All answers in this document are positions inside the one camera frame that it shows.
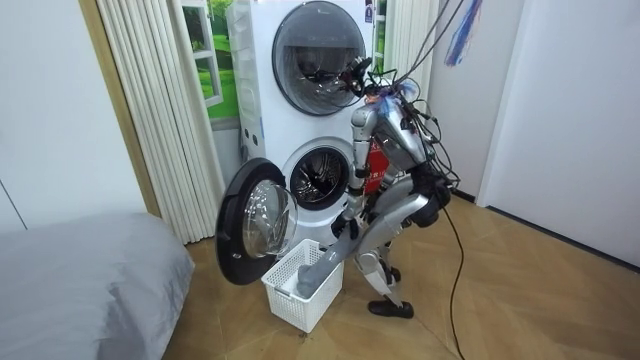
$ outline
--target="baseboard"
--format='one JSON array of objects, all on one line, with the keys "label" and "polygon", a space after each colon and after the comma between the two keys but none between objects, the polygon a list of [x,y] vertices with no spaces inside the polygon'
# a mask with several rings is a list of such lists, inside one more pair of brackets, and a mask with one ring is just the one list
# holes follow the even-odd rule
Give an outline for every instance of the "baseboard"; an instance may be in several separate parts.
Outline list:
[{"label": "baseboard", "polygon": [[476,203],[476,197],[471,195],[471,194],[467,194],[464,191],[460,191],[458,189],[454,189],[451,193],[453,195],[459,197],[460,199],[467,200],[470,203],[474,203],[474,204]]},{"label": "baseboard", "polygon": [[530,227],[532,229],[536,229],[536,230],[538,230],[538,231],[540,231],[542,233],[545,233],[545,234],[547,234],[547,235],[549,235],[549,236],[551,236],[553,238],[556,238],[556,239],[558,239],[558,240],[560,240],[560,241],[562,241],[564,243],[567,243],[569,245],[573,245],[574,247],[577,247],[578,249],[584,250],[584,251],[586,251],[586,252],[588,252],[590,254],[593,254],[593,255],[595,255],[595,256],[597,256],[599,258],[605,259],[605,260],[610,261],[610,262],[612,262],[612,263],[614,263],[616,265],[622,266],[625,269],[628,269],[628,270],[631,270],[631,271],[633,271],[633,272],[635,272],[637,274],[640,274],[640,267],[638,267],[636,265],[633,265],[631,263],[628,263],[628,262],[626,262],[626,261],[624,261],[622,259],[618,259],[615,256],[611,256],[611,255],[609,255],[607,253],[604,253],[604,252],[602,252],[602,251],[600,251],[598,249],[594,249],[591,246],[588,246],[588,245],[585,245],[583,243],[577,242],[577,241],[575,241],[575,240],[573,240],[571,238],[568,238],[568,237],[566,237],[564,235],[560,235],[557,232],[554,232],[554,231],[551,231],[549,229],[543,228],[542,226],[538,226],[538,225],[536,225],[534,223],[531,223],[531,222],[529,222],[527,220],[519,218],[519,217],[517,217],[515,215],[509,214],[508,212],[502,211],[500,209],[496,209],[493,206],[487,206],[487,209],[489,209],[489,210],[491,210],[493,212],[496,212],[496,213],[498,213],[500,215],[506,216],[509,219],[515,220],[515,221],[517,221],[517,222],[519,222],[519,223],[521,223],[523,225],[526,225],[526,226],[528,226],[528,227]]}]

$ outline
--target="bed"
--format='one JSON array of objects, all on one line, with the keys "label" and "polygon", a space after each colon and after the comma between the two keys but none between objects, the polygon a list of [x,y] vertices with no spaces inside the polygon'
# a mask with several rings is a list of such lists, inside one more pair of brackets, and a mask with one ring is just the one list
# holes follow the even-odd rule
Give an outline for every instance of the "bed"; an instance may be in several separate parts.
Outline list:
[{"label": "bed", "polygon": [[161,359],[193,272],[148,214],[0,237],[0,359]]}]

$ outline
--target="white wall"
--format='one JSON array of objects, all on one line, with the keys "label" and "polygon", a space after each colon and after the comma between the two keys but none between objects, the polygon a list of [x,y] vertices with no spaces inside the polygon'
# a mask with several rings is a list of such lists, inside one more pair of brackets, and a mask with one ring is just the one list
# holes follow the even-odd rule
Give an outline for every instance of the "white wall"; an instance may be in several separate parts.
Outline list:
[{"label": "white wall", "polygon": [[77,0],[0,11],[0,178],[28,227],[145,211]]},{"label": "white wall", "polygon": [[640,3],[528,0],[523,24],[483,200],[640,265]]},{"label": "white wall", "polygon": [[11,199],[4,191],[2,179],[0,179],[0,235],[18,230],[24,230],[24,225],[13,208]]},{"label": "white wall", "polygon": [[[449,3],[438,33],[457,3]],[[471,4],[467,0],[434,50],[429,104],[440,120],[454,170],[462,178],[460,190],[472,195],[480,191],[523,3],[484,0],[467,56],[460,65],[447,67],[444,58],[451,35]]]}]

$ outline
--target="red component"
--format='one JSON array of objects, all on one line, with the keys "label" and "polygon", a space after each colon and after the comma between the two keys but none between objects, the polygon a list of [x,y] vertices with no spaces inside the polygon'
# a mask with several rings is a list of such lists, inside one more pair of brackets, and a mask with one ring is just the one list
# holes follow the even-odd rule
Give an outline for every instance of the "red component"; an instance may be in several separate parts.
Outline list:
[{"label": "red component", "polygon": [[384,156],[384,153],[382,153],[382,150],[375,141],[371,142],[367,163],[369,164],[371,174],[365,181],[364,193],[372,194],[380,187],[384,172],[387,171],[387,167],[389,166],[389,160]]}]

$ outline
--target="white curtain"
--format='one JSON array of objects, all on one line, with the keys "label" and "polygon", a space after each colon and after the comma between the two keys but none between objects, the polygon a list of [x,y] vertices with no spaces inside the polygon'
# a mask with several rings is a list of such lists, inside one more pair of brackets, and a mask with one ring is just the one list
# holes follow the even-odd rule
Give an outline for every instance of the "white curtain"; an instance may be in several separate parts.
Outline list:
[{"label": "white curtain", "polygon": [[98,6],[162,218],[186,244],[214,235],[224,185],[182,9],[167,1]]},{"label": "white curtain", "polygon": [[[398,69],[398,74],[406,73],[418,55],[424,37],[438,16],[439,0],[389,0],[386,16],[384,62],[385,69]],[[435,40],[432,32],[423,54]],[[431,80],[432,55],[411,74],[420,85],[421,98],[428,98]]]}]

